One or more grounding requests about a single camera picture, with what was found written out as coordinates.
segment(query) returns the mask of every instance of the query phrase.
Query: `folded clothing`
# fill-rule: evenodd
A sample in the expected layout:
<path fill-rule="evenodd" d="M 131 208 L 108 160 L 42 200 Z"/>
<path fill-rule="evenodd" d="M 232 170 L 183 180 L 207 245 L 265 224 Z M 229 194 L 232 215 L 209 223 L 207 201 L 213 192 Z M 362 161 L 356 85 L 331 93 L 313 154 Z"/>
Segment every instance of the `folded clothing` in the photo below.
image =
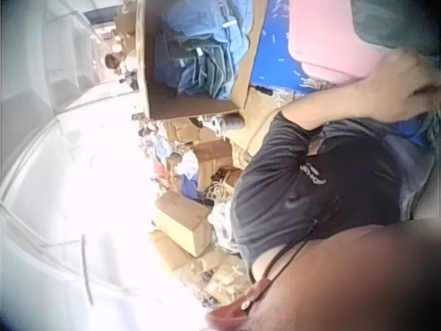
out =
<path fill-rule="evenodd" d="M 252 0 L 185 0 L 163 15 L 154 78 L 179 94 L 228 100 L 248 51 Z"/>

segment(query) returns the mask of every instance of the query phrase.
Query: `dark cloth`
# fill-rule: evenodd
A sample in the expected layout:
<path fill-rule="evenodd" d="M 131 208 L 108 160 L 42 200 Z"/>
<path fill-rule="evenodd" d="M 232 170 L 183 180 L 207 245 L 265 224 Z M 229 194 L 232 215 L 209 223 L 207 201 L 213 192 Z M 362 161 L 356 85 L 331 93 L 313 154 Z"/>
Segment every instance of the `dark cloth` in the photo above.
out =
<path fill-rule="evenodd" d="M 338 207 L 317 219 L 310 239 L 410 217 L 433 155 L 370 120 L 330 123 L 321 140 L 318 154 L 307 156 L 308 131 L 279 113 L 239 179 L 231 218 L 249 269 L 264 252 L 300 242 L 337 197 Z"/>

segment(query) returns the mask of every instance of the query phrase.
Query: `forearm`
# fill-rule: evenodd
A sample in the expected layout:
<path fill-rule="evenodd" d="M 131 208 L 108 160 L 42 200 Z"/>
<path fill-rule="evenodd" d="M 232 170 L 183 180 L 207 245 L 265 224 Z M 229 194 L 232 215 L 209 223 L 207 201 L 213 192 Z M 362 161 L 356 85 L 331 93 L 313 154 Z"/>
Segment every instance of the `forearm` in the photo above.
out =
<path fill-rule="evenodd" d="M 359 117 L 361 112 L 357 85 L 313 93 L 286 105 L 282 113 L 286 119 L 306 130 L 313 130 L 325 122 Z"/>

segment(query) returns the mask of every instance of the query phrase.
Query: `man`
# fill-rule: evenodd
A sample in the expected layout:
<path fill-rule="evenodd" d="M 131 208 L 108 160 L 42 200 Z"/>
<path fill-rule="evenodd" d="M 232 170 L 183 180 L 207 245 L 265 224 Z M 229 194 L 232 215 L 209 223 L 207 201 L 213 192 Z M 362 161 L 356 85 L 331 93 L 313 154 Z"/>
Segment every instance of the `man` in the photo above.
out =
<path fill-rule="evenodd" d="M 330 272 L 334 284 L 316 286 L 328 279 L 318 269 L 355 239 L 412 217 L 435 157 L 424 139 L 403 137 L 392 123 L 436 109 L 440 91 L 439 75 L 424 59 L 398 51 L 367 79 L 317 92 L 276 115 L 232 204 L 234 235 L 255 285 L 242 299 L 207 317 L 215 330 L 295 330 L 303 292 L 320 288 L 315 294 L 320 298 L 346 284 L 342 293 L 356 293 L 360 284 L 348 285 L 350 275 L 331 277 Z M 309 132 L 320 126 L 318 154 L 307 156 Z M 389 238 L 382 245 L 374 242 L 366 244 L 365 252 L 390 246 Z M 402 250 L 388 252 L 387 261 L 397 263 L 394 275 L 410 275 L 399 273 L 411 270 L 400 258 Z M 378 258 L 381 253 L 365 272 L 389 270 Z M 369 293 L 388 288 L 379 286 L 383 279 L 391 277 L 371 279 L 377 285 Z M 380 311 L 375 316 L 363 330 L 390 326 Z"/>

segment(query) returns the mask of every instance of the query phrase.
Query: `open cardboard box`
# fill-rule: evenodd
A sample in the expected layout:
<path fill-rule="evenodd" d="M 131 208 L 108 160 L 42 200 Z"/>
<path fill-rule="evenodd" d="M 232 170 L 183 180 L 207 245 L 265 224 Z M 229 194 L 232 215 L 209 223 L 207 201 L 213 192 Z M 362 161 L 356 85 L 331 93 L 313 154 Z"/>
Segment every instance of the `open cardboard box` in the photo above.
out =
<path fill-rule="evenodd" d="M 249 50 L 240 63 L 240 70 L 230 101 L 206 97 L 177 96 L 176 90 L 153 80 L 154 40 L 161 31 L 160 15 L 179 0 L 138 0 L 136 8 L 136 53 L 138 82 L 144 111 L 153 120 L 197 117 L 204 114 L 237 112 L 245 107 L 249 78 L 254 65 L 267 0 L 254 0 L 254 24 L 249 33 Z"/>

